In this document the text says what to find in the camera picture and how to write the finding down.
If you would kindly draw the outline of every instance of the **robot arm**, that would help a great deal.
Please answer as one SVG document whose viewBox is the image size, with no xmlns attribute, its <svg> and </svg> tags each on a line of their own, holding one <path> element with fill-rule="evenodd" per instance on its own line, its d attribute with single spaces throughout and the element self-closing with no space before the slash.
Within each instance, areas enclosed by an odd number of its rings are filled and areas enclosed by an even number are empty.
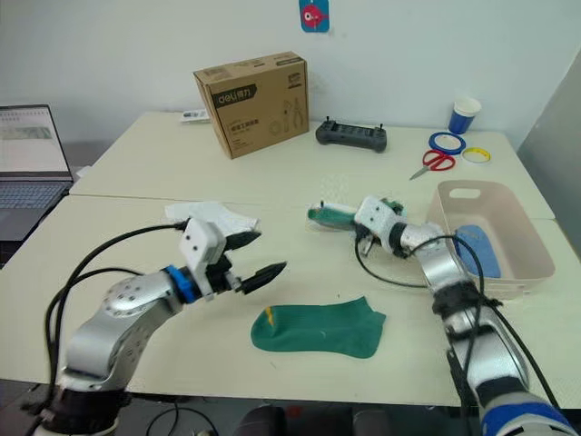
<svg viewBox="0 0 581 436">
<path fill-rule="evenodd" d="M 97 313 L 74 334 L 52 404 L 42 412 L 36 435 L 111 435 L 125 392 L 152 334 L 185 304 L 229 290 L 250 293 L 274 279 L 286 263 L 275 263 L 241 281 L 224 252 L 241 248 L 259 233 L 224 237 L 213 223 L 191 219 L 180 250 L 187 267 L 118 282 Z"/>
<path fill-rule="evenodd" d="M 386 251 L 400 257 L 443 235 L 434 223 L 406 224 L 404 218 L 373 196 L 363 201 L 355 222 L 359 226 L 358 238 L 363 229 L 363 233 L 370 233 L 369 237 L 379 239 Z M 452 377 L 460 395 L 464 381 L 468 382 L 480 408 L 483 434 L 576 435 L 557 409 L 528 392 L 525 359 L 497 315 L 486 305 L 481 307 L 466 372 L 469 337 L 476 328 L 478 289 L 445 240 L 422 245 L 414 255 L 434 297 L 432 310 L 444 323 Z"/>
</svg>

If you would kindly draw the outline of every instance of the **roll of tape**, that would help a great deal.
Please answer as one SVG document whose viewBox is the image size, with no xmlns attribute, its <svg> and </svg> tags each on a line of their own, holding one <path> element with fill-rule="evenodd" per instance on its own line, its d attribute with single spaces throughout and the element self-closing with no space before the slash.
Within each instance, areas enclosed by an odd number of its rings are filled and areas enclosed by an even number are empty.
<svg viewBox="0 0 581 436">
<path fill-rule="evenodd" d="M 462 152 L 462 157 L 471 164 L 485 164 L 490 162 L 492 156 L 484 148 L 470 147 Z"/>
</svg>

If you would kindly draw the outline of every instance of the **laptop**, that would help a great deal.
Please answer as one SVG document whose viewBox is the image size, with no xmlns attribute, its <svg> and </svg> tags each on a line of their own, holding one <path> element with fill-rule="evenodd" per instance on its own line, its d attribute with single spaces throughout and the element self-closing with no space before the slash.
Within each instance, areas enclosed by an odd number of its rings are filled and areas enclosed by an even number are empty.
<svg viewBox="0 0 581 436">
<path fill-rule="evenodd" d="M 0 241 L 23 241 L 72 185 L 48 105 L 0 106 Z"/>
</svg>

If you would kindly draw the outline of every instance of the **white plastic basket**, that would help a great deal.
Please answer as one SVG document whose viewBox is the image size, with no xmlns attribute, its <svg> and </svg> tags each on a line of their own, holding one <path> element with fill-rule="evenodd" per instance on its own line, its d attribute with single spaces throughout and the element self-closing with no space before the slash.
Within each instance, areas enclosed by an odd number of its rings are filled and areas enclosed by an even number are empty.
<svg viewBox="0 0 581 436">
<path fill-rule="evenodd" d="M 434 194 L 428 221 L 445 233 L 478 225 L 490 240 L 501 277 L 486 278 L 488 296 L 511 299 L 555 272 L 547 248 L 513 192 L 504 184 L 472 180 L 442 182 Z"/>
</svg>

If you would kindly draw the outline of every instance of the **scissors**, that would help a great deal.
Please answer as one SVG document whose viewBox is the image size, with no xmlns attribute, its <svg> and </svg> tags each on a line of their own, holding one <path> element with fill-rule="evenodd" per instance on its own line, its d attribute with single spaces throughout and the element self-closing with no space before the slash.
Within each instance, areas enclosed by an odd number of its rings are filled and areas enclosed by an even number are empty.
<svg viewBox="0 0 581 436">
<path fill-rule="evenodd" d="M 412 175 L 409 179 L 414 180 L 420 177 L 426 171 L 446 171 L 454 168 L 456 159 L 439 150 L 427 150 L 422 158 L 424 166 L 417 173 Z"/>
</svg>

